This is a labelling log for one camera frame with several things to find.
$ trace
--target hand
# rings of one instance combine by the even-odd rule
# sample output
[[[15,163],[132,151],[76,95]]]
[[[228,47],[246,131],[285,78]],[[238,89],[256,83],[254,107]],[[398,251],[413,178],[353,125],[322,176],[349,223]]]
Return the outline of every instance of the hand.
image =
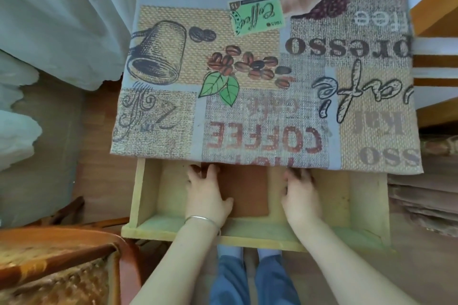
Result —
[[[219,192],[217,172],[219,168],[210,164],[207,177],[202,178],[191,166],[188,168],[189,184],[186,187],[188,197],[186,201],[186,218],[189,216],[202,216],[214,221],[219,227],[226,222],[232,211],[233,198],[221,199]]]
[[[301,169],[299,179],[291,169],[286,169],[283,178],[288,182],[282,197],[283,209],[289,225],[297,233],[321,220],[323,212],[320,198],[308,170]]]

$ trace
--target person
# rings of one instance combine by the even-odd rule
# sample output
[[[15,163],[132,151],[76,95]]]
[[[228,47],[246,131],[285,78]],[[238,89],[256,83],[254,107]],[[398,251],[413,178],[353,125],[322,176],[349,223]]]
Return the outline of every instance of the person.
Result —
[[[217,167],[210,165],[203,179],[188,169],[185,224],[134,298],[132,304],[177,305],[191,302],[195,281],[215,237],[232,210],[233,200],[221,199]],[[344,244],[322,220],[318,193],[306,170],[301,177],[287,169],[282,205],[289,225],[317,262],[339,305],[417,304]],[[241,247],[218,245],[218,276],[210,304],[250,303]],[[281,252],[258,250],[255,284],[260,305],[296,305],[299,297],[281,265]]]

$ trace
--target green stamp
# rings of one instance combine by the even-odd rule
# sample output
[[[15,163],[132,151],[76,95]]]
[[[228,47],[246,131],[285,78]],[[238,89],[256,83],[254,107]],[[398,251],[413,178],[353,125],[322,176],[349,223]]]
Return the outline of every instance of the green stamp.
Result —
[[[264,32],[285,25],[280,0],[240,0],[229,2],[235,36]]]

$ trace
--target bangle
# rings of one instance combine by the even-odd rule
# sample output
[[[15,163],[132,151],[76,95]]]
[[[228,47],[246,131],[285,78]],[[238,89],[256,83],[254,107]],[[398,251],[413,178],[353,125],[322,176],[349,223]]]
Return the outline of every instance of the bangle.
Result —
[[[202,216],[189,216],[188,218],[186,218],[185,224],[186,224],[186,222],[187,222],[190,218],[199,218],[199,219],[204,219],[205,221],[212,222],[212,224],[214,224],[214,226],[219,230],[217,236],[221,236],[221,228],[220,228],[220,227],[216,224],[216,222],[214,222],[213,220],[208,219],[208,218],[206,218],[206,217],[202,217]]]

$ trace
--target person's left hand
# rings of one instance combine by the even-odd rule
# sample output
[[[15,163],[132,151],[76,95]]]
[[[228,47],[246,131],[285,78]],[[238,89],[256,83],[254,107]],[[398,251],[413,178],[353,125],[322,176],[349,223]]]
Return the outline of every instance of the person's left hand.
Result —
[[[233,198],[221,199],[219,192],[217,172],[219,168],[210,164],[207,170],[207,177],[202,178],[201,173],[195,172],[190,166],[188,177],[190,183],[186,189],[188,197],[186,200],[186,217],[201,216],[214,221],[218,227],[222,227],[232,211]]]

